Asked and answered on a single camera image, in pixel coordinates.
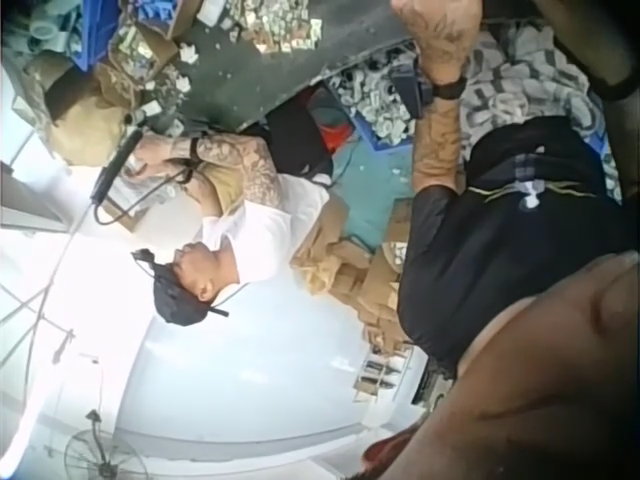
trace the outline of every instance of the black cap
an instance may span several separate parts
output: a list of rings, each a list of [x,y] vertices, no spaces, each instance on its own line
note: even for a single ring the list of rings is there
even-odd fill
[[[144,262],[153,270],[153,301],[158,315],[167,323],[188,327],[204,320],[209,312],[228,317],[229,313],[219,310],[210,303],[202,302],[186,290],[176,276],[171,264],[155,263],[155,257],[147,249],[133,252],[137,262]]]

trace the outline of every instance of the gray and white parts pile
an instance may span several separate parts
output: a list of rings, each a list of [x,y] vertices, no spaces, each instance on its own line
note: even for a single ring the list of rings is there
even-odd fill
[[[415,52],[398,47],[374,54],[370,59],[331,77],[329,85],[353,117],[369,122],[381,142],[395,146],[413,137],[415,120],[389,80],[391,67],[411,64]]]

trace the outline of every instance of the white t-shirt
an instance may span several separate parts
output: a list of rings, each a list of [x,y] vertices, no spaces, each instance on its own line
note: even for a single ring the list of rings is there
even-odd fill
[[[278,175],[282,186],[282,210],[244,201],[230,215],[205,217],[202,242],[219,250],[229,239],[238,266],[240,283],[273,277],[289,265],[329,200],[327,191],[308,180]],[[228,296],[227,289],[217,300]]]

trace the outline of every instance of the teal surface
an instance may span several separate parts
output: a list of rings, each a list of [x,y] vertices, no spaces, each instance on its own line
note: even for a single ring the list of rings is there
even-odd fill
[[[382,243],[394,200],[413,196],[411,152],[374,153],[354,137],[333,158],[333,191],[349,206],[345,237],[374,250]]]

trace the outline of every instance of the man in white t-shirt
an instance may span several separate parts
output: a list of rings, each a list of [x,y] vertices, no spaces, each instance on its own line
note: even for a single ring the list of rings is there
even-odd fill
[[[177,173],[182,167],[171,160],[176,158],[242,167],[244,201],[228,214],[222,214],[215,187],[204,175],[195,171],[185,186],[202,210],[202,242],[176,250],[171,269],[182,288],[208,305],[227,298],[238,284],[266,280],[288,266],[329,199],[323,186],[278,174],[266,143],[257,137],[151,134],[134,156],[142,164],[138,178]],[[165,320],[179,323],[173,317]]]

